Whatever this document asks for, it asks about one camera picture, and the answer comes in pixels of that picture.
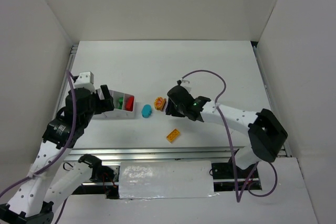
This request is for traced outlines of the red lego brick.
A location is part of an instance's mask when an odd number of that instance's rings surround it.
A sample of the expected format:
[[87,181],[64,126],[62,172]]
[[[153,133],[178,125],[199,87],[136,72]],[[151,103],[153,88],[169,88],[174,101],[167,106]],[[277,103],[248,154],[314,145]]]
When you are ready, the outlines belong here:
[[133,111],[133,107],[134,107],[134,96],[130,96],[126,100],[125,110],[126,111]]

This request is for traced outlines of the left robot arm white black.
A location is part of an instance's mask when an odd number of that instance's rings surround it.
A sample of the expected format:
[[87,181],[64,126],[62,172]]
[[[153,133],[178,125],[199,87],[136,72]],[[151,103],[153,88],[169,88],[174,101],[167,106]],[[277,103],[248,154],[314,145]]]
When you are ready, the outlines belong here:
[[1,220],[6,223],[51,223],[61,203],[85,181],[112,182],[114,171],[98,157],[81,156],[68,173],[55,184],[59,166],[84,134],[92,117],[114,110],[113,97],[107,85],[97,90],[72,88],[66,105],[49,122],[43,134],[39,153],[28,175],[14,185],[19,189],[9,202],[1,205]]

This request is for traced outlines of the green square lego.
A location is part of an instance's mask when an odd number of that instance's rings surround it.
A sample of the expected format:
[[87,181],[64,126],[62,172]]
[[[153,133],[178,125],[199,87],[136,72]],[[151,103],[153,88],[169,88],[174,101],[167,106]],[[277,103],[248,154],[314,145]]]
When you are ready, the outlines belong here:
[[122,110],[123,108],[123,97],[118,98],[117,100],[117,109]]

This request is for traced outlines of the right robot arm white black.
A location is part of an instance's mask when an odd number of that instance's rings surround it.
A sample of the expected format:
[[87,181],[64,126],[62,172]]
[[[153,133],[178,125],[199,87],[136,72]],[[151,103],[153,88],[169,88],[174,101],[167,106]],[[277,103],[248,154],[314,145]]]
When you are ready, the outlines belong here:
[[243,111],[207,97],[194,98],[181,85],[174,86],[167,96],[167,115],[226,125],[249,138],[249,144],[235,152],[235,164],[240,170],[246,170],[260,161],[274,162],[288,138],[287,131],[269,109]]

